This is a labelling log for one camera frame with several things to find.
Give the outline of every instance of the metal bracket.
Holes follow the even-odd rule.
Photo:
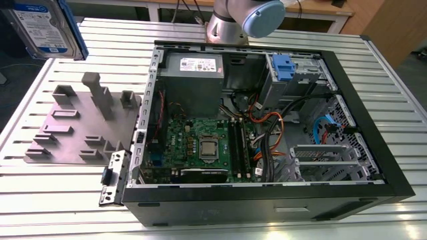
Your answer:
[[[127,185],[127,175],[131,154],[126,151],[116,151],[111,155],[110,164],[102,174],[103,184],[99,198],[100,207],[122,207],[122,197]]]

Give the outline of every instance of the power supply label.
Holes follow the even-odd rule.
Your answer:
[[[47,53],[66,53],[67,44],[59,29],[52,26],[52,15],[46,6],[15,4],[16,17],[36,47]]]
[[[179,64],[180,71],[217,72],[215,59],[211,58],[182,58]]]

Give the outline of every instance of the cable on desk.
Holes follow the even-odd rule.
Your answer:
[[[303,17],[303,5],[302,5],[301,0],[297,0],[297,2],[298,2],[298,5],[299,5],[298,17],[297,18],[302,19],[302,17]]]
[[[186,0],[182,0],[182,2],[184,3],[184,5],[186,5],[186,8],[188,9],[188,11],[193,11],[193,10],[190,9],[188,5],[187,5],[187,2],[186,2]]]
[[[197,8],[198,8],[198,11],[199,11],[202,21],[203,21],[203,23],[206,23],[207,21],[206,21],[206,18],[203,17],[203,14],[202,14],[202,11],[201,11],[201,7],[199,7],[199,4],[198,4],[198,1],[194,0],[194,3],[195,3],[195,6],[197,6]]]
[[[176,18],[176,12],[179,11],[180,7],[180,0],[176,1],[176,7],[175,7],[175,12],[174,12],[174,17],[171,23],[175,23],[175,18]]]

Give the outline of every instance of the red wire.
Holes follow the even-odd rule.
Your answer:
[[[159,120],[158,120],[158,127],[156,127],[156,129],[155,129],[154,136],[152,136],[152,139],[151,139],[150,143],[151,143],[151,142],[156,139],[156,137],[158,137],[158,133],[159,133],[159,129],[160,129],[160,123],[162,123],[162,120],[163,120],[163,111],[164,111],[166,98],[164,98],[164,96],[163,96],[162,91],[159,91],[159,95],[160,95],[160,98],[162,98],[160,115],[159,115]]]
[[[329,130],[325,131],[323,136],[322,136],[322,144],[327,143],[327,137],[329,137]]]

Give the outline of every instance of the white workbench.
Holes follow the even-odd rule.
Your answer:
[[[111,92],[143,94],[154,40],[205,41],[199,25],[87,18],[80,31],[87,61],[47,61],[0,135],[0,236],[62,239],[426,239],[427,126],[415,102],[375,47],[358,36],[278,31],[251,45],[325,49],[341,64],[365,102],[417,196],[341,220],[146,228],[124,207],[99,208],[100,166],[24,163],[24,152],[50,112],[58,85],[100,72]]]

